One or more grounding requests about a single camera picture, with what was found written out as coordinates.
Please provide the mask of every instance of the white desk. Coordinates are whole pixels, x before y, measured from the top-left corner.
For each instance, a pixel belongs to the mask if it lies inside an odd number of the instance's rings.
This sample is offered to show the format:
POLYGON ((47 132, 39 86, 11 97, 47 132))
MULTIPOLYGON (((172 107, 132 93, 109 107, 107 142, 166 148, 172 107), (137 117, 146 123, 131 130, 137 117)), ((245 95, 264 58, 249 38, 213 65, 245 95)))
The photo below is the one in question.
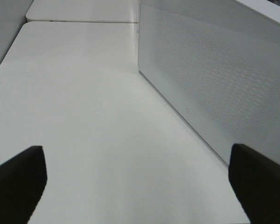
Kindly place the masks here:
POLYGON ((34 0, 28 21, 137 22, 139 0, 34 0))
POLYGON ((46 157, 29 223, 248 223, 226 165, 139 74, 136 25, 30 22, 1 64, 0 164, 46 157))

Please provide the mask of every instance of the table surface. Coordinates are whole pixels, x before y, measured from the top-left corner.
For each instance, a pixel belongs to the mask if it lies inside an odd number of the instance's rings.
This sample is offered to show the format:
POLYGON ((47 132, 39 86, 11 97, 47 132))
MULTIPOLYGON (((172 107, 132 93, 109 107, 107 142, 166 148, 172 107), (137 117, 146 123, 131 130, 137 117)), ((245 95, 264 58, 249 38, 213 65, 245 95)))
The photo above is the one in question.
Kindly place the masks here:
POLYGON ((248 223, 227 165, 139 73, 136 29, 29 22, 2 62, 0 164, 46 157, 29 223, 248 223))
POLYGON ((34 0, 28 21, 137 22, 139 0, 34 0))

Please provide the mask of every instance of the tabletop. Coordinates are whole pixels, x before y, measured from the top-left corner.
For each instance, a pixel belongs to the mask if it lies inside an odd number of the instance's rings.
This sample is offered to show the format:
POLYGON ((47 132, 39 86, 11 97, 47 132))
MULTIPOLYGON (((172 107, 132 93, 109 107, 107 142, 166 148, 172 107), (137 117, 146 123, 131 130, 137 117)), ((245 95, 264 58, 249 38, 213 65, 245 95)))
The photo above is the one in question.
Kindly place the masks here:
POLYGON ((29 22, 0 66, 0 164, 44 148, 30 224, 248 223, 227 165, 137 68, 137 24, 29 22))
POLYGON ((34 0, 28 21, 137 22, 139 0, 34 0))

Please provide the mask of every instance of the white table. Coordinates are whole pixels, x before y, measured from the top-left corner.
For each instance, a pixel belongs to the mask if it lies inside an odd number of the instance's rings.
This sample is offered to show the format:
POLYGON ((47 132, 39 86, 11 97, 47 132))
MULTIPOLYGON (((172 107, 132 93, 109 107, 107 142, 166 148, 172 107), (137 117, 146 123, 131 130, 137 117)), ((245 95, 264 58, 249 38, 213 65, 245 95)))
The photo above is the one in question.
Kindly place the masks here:
POLYGON ((29 223, 248 223, 226 164, 139 74, 136 25, 30 22, 1 64, 0 164, 46 157, 29 223))
POLYGON ((34 0, 28 21, 137 22, 139 0, 34 0))

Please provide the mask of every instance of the white wall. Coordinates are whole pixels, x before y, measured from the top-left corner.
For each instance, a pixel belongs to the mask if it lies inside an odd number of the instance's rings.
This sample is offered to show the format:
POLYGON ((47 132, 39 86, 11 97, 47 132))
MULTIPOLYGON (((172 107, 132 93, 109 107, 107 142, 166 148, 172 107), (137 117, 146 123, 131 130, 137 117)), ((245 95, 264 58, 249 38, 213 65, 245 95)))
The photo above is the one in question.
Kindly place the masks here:
POLYGON ((0 62, 26 22, 25 14, 33 0, 0 0, 0 62))

